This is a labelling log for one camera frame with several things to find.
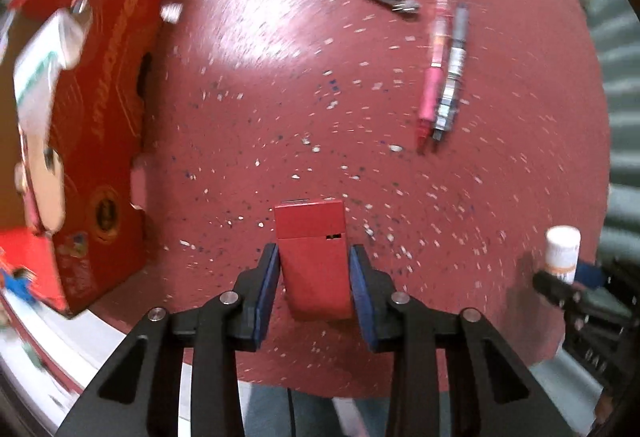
pink pen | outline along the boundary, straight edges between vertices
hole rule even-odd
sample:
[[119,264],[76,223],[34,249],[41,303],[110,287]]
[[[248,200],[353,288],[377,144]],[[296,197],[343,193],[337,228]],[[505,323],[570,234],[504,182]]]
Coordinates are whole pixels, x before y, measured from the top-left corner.
[[420,109],[418,109],[417,140],[418,152],[424,148],[424,143],[431,134],[436,117],[436,102],[440,89],[444,84],[443,69],[445,47],[449,37],[449,0],[436,0],[435,18],[431,29],[431,65],[424,73],[424,88]]

glue stick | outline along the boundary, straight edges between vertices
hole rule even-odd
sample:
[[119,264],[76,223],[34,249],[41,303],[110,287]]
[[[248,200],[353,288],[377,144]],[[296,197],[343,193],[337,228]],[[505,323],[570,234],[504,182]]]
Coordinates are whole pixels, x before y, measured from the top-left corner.
[[577,227],[551,227],[546,232],[545,271],[573,283],[579,251],[580,230]]

red table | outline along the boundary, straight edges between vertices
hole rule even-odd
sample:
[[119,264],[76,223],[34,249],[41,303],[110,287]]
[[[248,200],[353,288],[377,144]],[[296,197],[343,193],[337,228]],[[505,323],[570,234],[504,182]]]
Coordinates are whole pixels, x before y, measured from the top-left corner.
[[[607,196],[606,102],[577,0],[465,0],[464,101],[426,156],[414,150],[425,18],[369,0],[184,1],[147,89],[149,266],[98,315],[127,330],[152,306],[202,305],[274,240],[274,204],[332,196],[348,206],[350,242],[398,289],[433,308],[476,306],[529,364],[552,356],[561,313],[530,287],[545,229],[579,227],[593,258]],[[268,340],[238,355],[238,372],[385,395],[390,360],[367,352],[355,323],[294,322],[279,293]]]

metal bolt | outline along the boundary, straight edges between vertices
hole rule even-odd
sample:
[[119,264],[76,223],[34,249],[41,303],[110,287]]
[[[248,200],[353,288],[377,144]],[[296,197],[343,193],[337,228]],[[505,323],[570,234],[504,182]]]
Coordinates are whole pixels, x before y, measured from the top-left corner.
[[146,314],[146,317],[153,322],[159,322],[165,316],[166,309],[163,309],[162,307],[154,307]]
[[470,323],[476,323],[482,319],[482,314],[479,310],[470,308],[462,311],[462,317]]
[[396,305],[404,305],[405,303],[409,303],[411,298],[406,292],[396,291],[391,295],[391,301]]
[[238,293],[235,291],[227,291],[227,292],[223,292],[220,295],[220,301],[224,304],[224,305],[233,305],[234,303],[236,303],[239,300],[240,296],[238,296]]

